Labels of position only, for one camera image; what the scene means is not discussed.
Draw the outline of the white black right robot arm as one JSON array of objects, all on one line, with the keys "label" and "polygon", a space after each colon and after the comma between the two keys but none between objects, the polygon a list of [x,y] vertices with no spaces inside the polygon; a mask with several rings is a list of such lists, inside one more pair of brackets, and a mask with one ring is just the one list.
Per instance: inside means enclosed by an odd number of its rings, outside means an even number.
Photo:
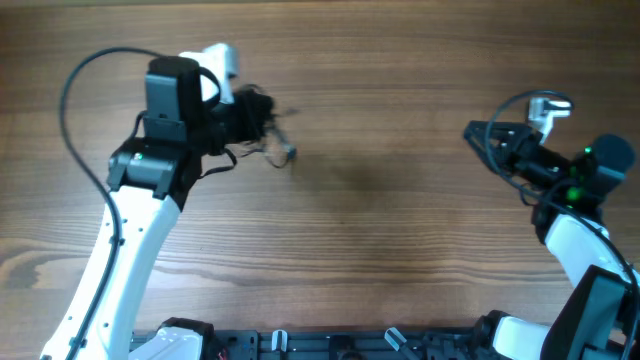
[{"label": "white black right robot arm", "polygon": [[600,211],[635,161],[630,144],[601,135],[569,160],[527,124],[472,121],[463,137],[495,174],[526,180],[519,189],[537,200],[538,240],[573,286],[552,325],[493,313],[480,322],[472,350],[506,359],[638,358],[639,274],[613,245]]}]

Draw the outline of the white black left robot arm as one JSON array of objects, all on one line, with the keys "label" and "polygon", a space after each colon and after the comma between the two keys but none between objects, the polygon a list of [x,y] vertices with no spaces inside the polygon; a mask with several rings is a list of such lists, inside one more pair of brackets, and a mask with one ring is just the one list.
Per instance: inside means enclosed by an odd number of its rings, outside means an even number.
[{"label": "white black left robot arm", "polygon": [[234,51],[223,44],[177,56],[150,54],[146,106],[112,154],[97,189],[101,228],[78,288],[45,359],[222,359],[206,322],[171,318],[134,346],[133,330],[159,251],[206,156],[258,150],[274,128],[273,101],[254,85],[233,89]]}]

